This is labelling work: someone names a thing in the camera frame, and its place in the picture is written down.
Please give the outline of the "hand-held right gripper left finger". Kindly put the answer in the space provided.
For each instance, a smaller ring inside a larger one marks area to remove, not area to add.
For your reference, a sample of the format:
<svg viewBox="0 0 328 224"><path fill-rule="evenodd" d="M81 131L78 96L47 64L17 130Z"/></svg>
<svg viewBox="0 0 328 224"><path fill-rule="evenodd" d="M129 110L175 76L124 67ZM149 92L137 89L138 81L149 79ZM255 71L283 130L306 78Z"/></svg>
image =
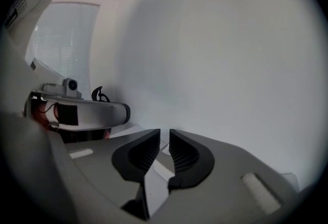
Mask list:
<svg viewBox="0 0 328 224"><path fill-rule="evenodd" d="M87 181L120 209L150 218L145 175L159 153L160 130L144 130L108 140L66 144L69 154L91 150L73 159Z"/></svg>

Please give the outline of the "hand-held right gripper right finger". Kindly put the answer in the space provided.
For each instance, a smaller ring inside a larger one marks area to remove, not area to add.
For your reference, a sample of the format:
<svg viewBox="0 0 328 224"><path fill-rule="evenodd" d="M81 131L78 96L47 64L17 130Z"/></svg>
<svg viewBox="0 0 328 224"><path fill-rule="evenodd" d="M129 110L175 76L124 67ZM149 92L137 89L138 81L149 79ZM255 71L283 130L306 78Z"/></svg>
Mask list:
<svg viewBox="0 0 328 224"><path fill-rule="evenodd" d="M175 174L153 224L280 222L297 192L248 151L197 134L170 130Z"/></svg>

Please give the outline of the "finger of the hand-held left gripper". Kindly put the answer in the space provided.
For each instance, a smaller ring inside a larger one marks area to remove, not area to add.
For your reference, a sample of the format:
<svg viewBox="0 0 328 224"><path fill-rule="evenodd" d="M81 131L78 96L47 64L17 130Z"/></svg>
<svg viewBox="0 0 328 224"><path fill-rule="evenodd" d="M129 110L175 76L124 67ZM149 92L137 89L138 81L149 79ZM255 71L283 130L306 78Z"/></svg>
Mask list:
<svg viewBox="0 0 328 224"><path fill-rule="evenodd" d="M99 101L60 101L57 104L59 128L92 131L127 123L131 110L126 104Z"/></svg>

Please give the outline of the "white table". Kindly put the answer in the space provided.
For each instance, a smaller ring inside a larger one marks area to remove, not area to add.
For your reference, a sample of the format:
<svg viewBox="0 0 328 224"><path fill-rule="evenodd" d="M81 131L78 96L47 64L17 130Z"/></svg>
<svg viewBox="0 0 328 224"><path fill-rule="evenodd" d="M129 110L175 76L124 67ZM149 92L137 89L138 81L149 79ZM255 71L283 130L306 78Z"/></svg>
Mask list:
<svg viewBox="0 0 328 224"><path fill-rule="evenodd" d="M129 135L139 138L150 133L160 133L160 129L145 129L138 124L125 124L122 126L114 127L111 130L109 140Z"/></svg>

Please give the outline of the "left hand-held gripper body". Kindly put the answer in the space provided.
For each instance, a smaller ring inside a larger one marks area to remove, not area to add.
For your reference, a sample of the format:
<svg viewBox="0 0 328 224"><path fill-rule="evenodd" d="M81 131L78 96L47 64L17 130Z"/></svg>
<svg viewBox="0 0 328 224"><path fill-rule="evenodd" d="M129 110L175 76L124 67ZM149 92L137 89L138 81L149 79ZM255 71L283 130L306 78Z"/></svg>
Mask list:
<svg viewBox="0 0 328 224"><path fill-rule="evenodd" d="M58 125L57 104L60 101L80 101L80 98L66 98L53 95L42 90L44 84L59 84L66 79L37 58L30 65L36 75L37 84L33 87L25 105L25 116L30 116L46 129L61 129Z"/></svg>

